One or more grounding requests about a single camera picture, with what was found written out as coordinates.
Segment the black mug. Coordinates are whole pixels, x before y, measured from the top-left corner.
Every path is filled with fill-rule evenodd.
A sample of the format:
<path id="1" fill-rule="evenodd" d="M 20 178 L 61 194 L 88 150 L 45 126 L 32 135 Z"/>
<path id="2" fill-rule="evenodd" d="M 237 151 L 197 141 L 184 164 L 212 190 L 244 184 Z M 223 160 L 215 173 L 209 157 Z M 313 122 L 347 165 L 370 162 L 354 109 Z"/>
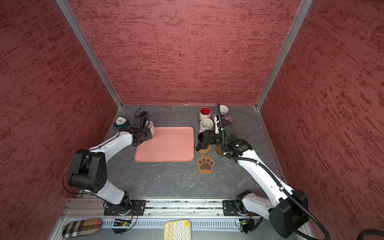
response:
<path id="1" fill-rule="evenodd" d="M 195 150 L 197 152 L 203 152 L 205 150 L 208 150 L 210 146 L 211 145 L 210 145 L 209 139 L 206 137 L 206 134 L 204 132 L 199 133 L 198 142 Z"/>

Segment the woven rattan coaster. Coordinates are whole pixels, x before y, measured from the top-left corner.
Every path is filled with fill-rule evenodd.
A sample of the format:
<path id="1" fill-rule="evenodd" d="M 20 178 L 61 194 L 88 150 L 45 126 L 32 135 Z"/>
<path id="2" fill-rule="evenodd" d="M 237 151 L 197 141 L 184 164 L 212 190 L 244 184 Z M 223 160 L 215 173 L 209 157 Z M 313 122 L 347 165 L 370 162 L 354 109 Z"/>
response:
<path id="1" fill-rule="evenodd" d="M 199 153 L 206 154 L 206 153 L 209 153 L 209 152 L 211 151 L 211 149 L 212 149 L 212 146 L 209 145 L 208 148 L 206 148 L 206 149 L 200 149 L 200 150 L 198 150 L 198 152 L 199 152 Z"/>

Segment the large round wooden coaster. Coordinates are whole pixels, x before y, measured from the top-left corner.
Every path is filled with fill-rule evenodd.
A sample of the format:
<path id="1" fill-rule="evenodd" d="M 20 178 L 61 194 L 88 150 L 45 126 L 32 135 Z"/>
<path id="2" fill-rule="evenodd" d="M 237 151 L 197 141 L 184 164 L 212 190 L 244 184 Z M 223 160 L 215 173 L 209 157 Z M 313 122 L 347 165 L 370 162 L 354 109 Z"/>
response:
<path id="1" fill-rule="evenodd" d="M 216 152 L 217 152 L 217 154 L 219 155 L 219 156 L 221 156 L 221 157 L 223 157 L 224 155 L 223 155 L 223 153 L 222 153 L 222 151 L 221 151 L 221 148 L 220 148 L 220 146 L 219 145 L 216 145 Z"/>

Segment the white mug red inside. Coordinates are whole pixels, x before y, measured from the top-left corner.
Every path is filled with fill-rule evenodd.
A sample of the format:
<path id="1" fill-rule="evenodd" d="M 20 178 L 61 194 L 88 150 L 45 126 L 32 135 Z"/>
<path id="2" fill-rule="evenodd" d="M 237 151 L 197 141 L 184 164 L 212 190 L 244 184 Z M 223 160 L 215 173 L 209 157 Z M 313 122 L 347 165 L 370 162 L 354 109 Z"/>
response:
<path id="1" fill-rule="evenodd" d="M 209 107 L 202 107 L 199 111 L 200 121 L 203 119 L 210 119 L 211 113 L 212 113 L 212 110 Z"/>

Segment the lavender mug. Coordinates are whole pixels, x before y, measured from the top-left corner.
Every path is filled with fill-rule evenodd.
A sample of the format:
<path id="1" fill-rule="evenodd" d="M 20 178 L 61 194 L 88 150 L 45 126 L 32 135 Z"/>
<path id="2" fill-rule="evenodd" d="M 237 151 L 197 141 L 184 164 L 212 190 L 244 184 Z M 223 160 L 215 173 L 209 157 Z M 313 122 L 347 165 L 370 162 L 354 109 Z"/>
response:
<path id="1" fill-rule="evenodd" d="M 219 109 L 221 115 L 226 115 L 229 112 L 229 108 L 225 105 L 220 105 Z"/>

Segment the brown paw print coaster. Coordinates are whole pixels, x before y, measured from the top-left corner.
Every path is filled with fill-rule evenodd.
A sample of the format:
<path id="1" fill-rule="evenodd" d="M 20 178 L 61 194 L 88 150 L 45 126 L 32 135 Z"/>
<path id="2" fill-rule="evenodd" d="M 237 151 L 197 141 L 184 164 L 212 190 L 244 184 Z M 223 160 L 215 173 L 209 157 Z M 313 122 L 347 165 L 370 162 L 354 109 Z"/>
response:
<path id="1" fill-rule="evenodd" d="M 214 171 L 216 161 L 210 155 L 202 155 L 197 160 L 197 166 L 199 173 L 210 175 Z"/>

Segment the pink serving tray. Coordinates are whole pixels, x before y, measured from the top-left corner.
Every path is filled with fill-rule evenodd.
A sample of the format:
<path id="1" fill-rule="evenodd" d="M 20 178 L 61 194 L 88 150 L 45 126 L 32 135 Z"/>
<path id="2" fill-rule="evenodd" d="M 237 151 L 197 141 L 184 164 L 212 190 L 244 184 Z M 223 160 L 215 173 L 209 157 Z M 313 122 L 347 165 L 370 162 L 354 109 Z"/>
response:
<path id="1" fill-rule="evenodd" d="M 192 127 L 155 127 L 154 137 L 137 147 L 135 161 L 190 162 L 195 157 L 194 136 Z"/>

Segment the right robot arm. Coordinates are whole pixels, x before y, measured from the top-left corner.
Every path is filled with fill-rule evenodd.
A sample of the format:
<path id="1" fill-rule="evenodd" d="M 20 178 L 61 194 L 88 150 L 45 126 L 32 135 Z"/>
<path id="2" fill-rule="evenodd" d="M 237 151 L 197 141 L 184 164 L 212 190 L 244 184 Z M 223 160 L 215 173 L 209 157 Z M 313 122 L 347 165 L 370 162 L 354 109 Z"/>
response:
<path id="1" fill-rule="evenodd" d="M 209 145 L 219 146 L 224 157 L 244 168 L 267 195 L 263 199 L 250 191 L 243 192 L 238 196 L 241 211 L 268 219 L 274 230 L 285 239 L 293 233 L 307 240 L 312 239 L 299 230 L 309 220 L 319 227 L 326 240 L 331 238 L 325 226 L 309 211 L 307 195 L 303 191 L 294 191 L 279 179 L 254 148 L 246 140 L 238 138 L 230 121 L 217 121 L 214 130 L 199 133 L 196 150 L 203 150 Z"/>

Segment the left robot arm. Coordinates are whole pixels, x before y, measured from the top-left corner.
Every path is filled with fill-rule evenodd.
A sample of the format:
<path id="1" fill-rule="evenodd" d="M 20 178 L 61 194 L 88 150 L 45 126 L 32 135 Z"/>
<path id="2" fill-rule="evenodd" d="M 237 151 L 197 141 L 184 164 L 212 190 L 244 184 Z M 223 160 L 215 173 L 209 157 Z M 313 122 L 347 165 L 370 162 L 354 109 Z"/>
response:
<path id="1" fill-rule="evenodd" d="M 128 146 L 139 146 L 151 140 L 153 134 L 147 112 L 134 116 L 133 121 L 118 117 L 115 122 L 118 132 L 96 147 L 75 153 L 68 175 L 68 185 L 93 194 L 105 201 L 106 206 L 118 215 L 131 214 L 134 207 L 129 194 L 108 179 L 107 162 Z"/>

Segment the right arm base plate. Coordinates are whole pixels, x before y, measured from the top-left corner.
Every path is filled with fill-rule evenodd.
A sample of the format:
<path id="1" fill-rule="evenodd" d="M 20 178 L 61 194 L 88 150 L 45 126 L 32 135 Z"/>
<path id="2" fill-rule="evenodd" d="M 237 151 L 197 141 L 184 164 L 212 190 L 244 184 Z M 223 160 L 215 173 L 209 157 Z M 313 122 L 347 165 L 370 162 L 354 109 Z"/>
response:
<path id="1" fill-rule="evenodd" d="M 241 200 L 223 200 L 224 216 L 249 216 Z"/>

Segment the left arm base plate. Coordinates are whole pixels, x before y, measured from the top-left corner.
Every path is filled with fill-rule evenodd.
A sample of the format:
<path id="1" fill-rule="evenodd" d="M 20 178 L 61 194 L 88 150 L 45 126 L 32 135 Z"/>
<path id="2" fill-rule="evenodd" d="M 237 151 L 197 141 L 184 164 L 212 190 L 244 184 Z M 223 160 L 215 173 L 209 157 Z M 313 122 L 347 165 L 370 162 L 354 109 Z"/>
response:
<path id="1" fill-rule="evenodd" d="M 131 200 L 130 210 L 121 213 L 114 205 L 104 203 L 104 216 L 131 216 L 132 214 L 143 216 L 146 209 L 146 200 Z"/>

